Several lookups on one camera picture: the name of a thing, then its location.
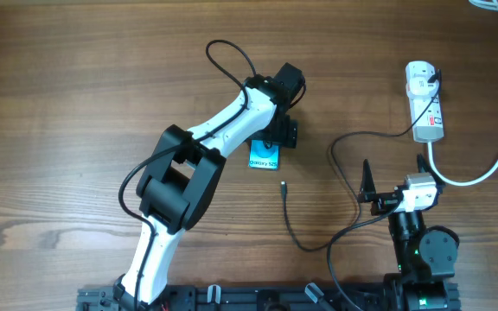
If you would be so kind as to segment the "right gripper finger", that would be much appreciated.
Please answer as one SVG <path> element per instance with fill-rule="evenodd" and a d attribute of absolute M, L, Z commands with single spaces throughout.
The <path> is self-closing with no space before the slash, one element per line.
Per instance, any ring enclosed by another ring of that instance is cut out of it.
<path fill-rule="evenodd" d="M 365 159 L 362 165 L 362 178 L 360 190 L 357 196 L 359 203 L 368 203 L 375 201 L 377 196 L 369 160 Z"/>
<path fill-rule="evenodd" d="M 433 171 L 430 164 L 425 160 L 422 154 L 417 154 L 417 167 L 419 173 L 429 173 L 434 181 L 436 182 L 436 187 L 439 193 L 442 193 L 446 187 L 446 183 Z"/>

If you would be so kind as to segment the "blue screen Galaxy smartphone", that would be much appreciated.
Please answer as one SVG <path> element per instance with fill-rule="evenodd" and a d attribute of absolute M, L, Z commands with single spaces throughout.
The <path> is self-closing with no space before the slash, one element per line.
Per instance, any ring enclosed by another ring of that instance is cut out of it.
<path fill-rule="evenodd" d="M 278 170 L 280 148 L 277 145 L 251 140 L 248 166 L 255 169 Z"/>

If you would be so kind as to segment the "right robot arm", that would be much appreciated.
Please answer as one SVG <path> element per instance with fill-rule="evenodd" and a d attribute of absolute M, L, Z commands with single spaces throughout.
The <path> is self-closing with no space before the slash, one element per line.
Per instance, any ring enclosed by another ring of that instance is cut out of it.
<path fill-rule="evenodd" d="M 422 155 L 418 172 L 407 175 L 391 192 L 376 191 L 368 160 L 363 161 L 357 201 L 369 203 L 373 216 L 385 216 L 399 266 L 396 274 L 384 276 L 385 310 L 460 310 L 458 286 L 450 282 L 460 239 L 441 226 L 426 226 L 423 213 L 438 203 L 445 183 Z"/>

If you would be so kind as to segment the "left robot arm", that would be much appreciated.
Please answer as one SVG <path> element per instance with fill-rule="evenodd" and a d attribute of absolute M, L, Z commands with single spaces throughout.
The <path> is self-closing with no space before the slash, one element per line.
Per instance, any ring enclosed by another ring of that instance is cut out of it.
<path fill-rule="evenodd" d="M 304 88 L 302 71 L 286 63 L 273 77 L 246 78 L 233 102 L 209 120 L 162 133 L 151 157 L 133 170 L 140 176 L 142 231 L 131 267 L 113 286 L 123 310 L 148 310 L 161 299 L 180 241 L 209 208 L 227 158 L 240 145 L 296 147 L 297 123 L 287 112 Z"/>

